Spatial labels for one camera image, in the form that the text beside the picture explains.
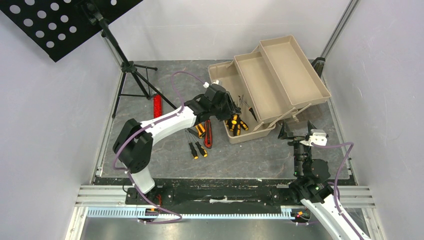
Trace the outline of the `beige plastic tool box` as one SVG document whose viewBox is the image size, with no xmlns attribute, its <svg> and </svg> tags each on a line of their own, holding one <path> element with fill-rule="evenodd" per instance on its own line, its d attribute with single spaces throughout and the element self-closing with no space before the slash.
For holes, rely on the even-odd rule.
<svg viewBox="0 0 424 240">
<path fill-rule="evenodd" d="M 325 103 L 331 94 L 293 35 L 261 40 L 251 52 L 209 65 L 211 81 L 219 80 L 238 104 L 239 96 L 253 108 L 254 120 L 241 103 L 241 120 L 248 130 L 240 135 L 225 128 L 231 144 L 267 136 L 283 119 Z"/>
</svg>

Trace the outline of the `screwdriver black handle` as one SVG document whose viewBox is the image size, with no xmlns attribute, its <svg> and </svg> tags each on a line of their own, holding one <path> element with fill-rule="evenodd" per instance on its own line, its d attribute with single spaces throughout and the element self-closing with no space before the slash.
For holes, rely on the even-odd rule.
<svg viewBox="0 0 424 240">
<path fill-rule="evenodd" d="M 243 103 L 247 107 L 247 109 L 251 113 L 253 119 L 257 122 L 258 121 L 257 116 L 256 116 L 253 108 L 244 100 L 244 95 L 242 95 L 242 96 L 239 95 L 238 97 L 239 97 L 240 102 Z"/>
</svg>

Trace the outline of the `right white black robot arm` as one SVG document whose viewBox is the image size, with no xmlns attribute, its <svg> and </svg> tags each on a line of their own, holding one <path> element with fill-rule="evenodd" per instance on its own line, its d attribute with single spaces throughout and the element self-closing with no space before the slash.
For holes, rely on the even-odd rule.
<svg viewBox="0 0 424 240">
<path fill-rule="evenodd" d="M 358 226 L 345 211 L 339 199 L 338 189 L 340 166 L 334 181 L 329 183 L 330 170 L 328 162 L 313 158 L 312 149 L 335 149 L 348 146 L 342 164 L 348 160 L 354 143 L 345 142 L 328 145 L 328 134 L 307 122 L 307 134 L 295 135 L 284 121 L 278 139 L 286 140 L 293 148 L 295 180 L 289 184 L 289 199 L 295 204 L 302 204 L 317 218 L 334 240 L 368 240 L 370 237 Z"/>
</svg>

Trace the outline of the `screwdriver yellow black extra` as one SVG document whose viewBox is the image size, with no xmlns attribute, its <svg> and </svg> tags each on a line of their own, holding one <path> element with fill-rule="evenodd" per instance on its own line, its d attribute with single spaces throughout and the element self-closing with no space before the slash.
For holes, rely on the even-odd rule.
<svg viewBox="0 0 424 240">
<path fill-rule="evenodd" d="M 244 131 L 248 131 L 249 130 L 249 127 L 248 127 L 248 125 L 243 121 L 243 120 L 241 120 L 241 119 L 239 119 L 239 125 L 240 125 L 240 127 L 244 130 Z"/>
</svg>

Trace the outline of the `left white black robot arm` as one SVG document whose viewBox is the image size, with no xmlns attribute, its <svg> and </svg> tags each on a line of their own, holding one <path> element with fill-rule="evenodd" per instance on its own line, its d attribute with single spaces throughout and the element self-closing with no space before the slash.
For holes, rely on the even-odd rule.
<svg viewBox="0 0 424 240">
<path fill-rule="evenodd" d="M 160 117 L 137 121 L 127 120 L 112 150 L 117 160 L 124 164 L 128 177 L 138 190 L 137 197 L 144 204 L 152 204 L 157 198 L 155 181 L 149 170 L 153 146 L 178 131 L 194 127 L 216 117 L 228 120 L 241 113 L 230 92 L 213 83 L 176 110 Z"/>
</svg>

